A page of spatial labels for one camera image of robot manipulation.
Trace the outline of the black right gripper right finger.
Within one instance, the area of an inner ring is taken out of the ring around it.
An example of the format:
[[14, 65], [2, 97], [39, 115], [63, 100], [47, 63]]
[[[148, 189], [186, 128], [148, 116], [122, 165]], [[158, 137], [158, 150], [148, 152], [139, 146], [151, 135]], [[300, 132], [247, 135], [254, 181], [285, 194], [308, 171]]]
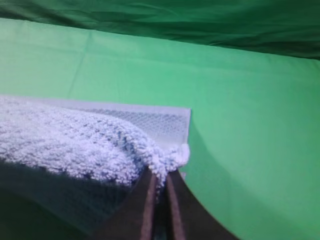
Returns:
[[168, 240], [236, 240], [198, 201], [178, 170], [166, 177]]

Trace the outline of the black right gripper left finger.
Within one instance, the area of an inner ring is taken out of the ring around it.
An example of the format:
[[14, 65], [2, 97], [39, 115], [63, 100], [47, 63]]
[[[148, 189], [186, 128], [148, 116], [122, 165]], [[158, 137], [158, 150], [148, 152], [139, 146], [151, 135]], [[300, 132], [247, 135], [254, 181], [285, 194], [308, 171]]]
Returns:
[[120, 208], [94, 232], [95, 240], [151, 240], [157, 177], [146, 168]]

